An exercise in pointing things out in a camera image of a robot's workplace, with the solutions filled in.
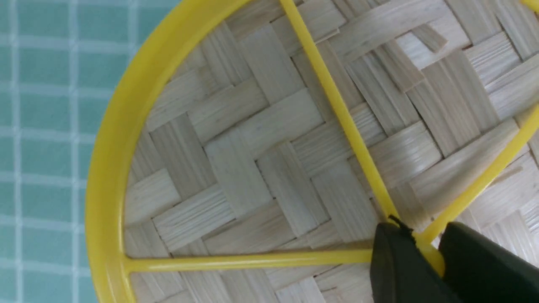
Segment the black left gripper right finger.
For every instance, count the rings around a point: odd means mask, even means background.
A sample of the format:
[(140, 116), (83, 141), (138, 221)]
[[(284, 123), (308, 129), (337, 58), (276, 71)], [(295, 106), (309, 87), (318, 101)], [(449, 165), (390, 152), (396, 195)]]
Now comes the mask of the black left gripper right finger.
[(537, 303), (539, 271), (460, 222), (443, 232), (443, 281), (464, 303)]

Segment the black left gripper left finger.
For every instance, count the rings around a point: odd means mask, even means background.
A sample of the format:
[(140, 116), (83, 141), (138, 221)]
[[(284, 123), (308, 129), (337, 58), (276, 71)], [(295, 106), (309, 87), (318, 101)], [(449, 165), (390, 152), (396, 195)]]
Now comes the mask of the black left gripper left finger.
[(394, 215), (379, 223), (370, 261), (370, 284), (375, 303), (458, 303), (416, 247), (412, 228)]

